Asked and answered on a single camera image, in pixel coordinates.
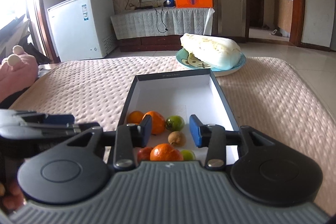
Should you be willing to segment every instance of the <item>white freezer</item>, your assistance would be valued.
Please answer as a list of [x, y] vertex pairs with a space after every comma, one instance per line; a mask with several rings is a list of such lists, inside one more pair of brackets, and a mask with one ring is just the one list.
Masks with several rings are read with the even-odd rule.
[[112, 0], [65, 0], [48, 15], [62, 62], [104, 58], [117, 46]]

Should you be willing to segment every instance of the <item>green lime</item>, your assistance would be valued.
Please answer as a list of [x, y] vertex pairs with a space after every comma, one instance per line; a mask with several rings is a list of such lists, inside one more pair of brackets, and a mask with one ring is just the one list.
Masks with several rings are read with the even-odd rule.
[[196, 160], [195, 153], [192, 150], [182, 150], [180, 152], [183, 156], [183, 160]]
[[170, 116], [166, 120], [166, 129], [169, 131], [181, 131], [184, 127], [184, 120], [181, 116]]

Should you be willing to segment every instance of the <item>tiled floor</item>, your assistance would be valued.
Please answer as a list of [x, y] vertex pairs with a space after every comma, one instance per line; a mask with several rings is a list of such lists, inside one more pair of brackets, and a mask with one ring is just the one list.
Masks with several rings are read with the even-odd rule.
[[262, 30], [257, 28], [250, 28], [249, 37], [251, 38], [262, 38], [262, 39], [270, 39], [270, 40], [280, 40], [280, 41], [289, 41], [289, 37], [278, 37], [276, 35], [271, 35], [273, 32], [270, 30]]
[[[240, 47], [248, 57], [276, 57], [293, 65], [324, 106], [336, 118], [336, 52], [322, 52], [265, 43], [246, 43], [240, 44]], [[120, 52], [117, 49], [109, 57], [173, 56], [175, 54], [176, 51]]]

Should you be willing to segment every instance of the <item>cartoon plate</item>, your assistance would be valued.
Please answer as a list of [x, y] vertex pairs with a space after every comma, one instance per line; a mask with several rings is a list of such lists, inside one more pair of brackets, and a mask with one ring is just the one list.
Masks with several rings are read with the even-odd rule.
[[230, 75], [239, 70], [246, 62], [245, 55], [240, 53], [240, 60], [236, 66], [230, 70], [220, 70], [199, 60], [193, 54], [189, 54], [184, 48], [177, 52], [176, 59], [180, 64], [189, 69], [211, 69], [215, 76]]

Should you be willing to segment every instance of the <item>orange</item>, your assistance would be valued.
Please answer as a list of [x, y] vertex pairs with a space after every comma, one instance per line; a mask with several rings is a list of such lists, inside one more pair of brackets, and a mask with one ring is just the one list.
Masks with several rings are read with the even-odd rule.
[[133, 111], [127, 116], [127, 123], [137, 123], [139, 124], [142, 120], [143, 113], [141, 111]]
[[166, 129], [166, 119], [160, 113], [149, 111], [143, 116], [143, 118], [145, 118], [146, 115], [152, 116], [152, 134], [159, 135], [164, 132]]
[[162, 143], [153, 148], [150, 159], [156, 161], [179, 161], [183, 160], [183, 156], [180, 151], [169, 143]]

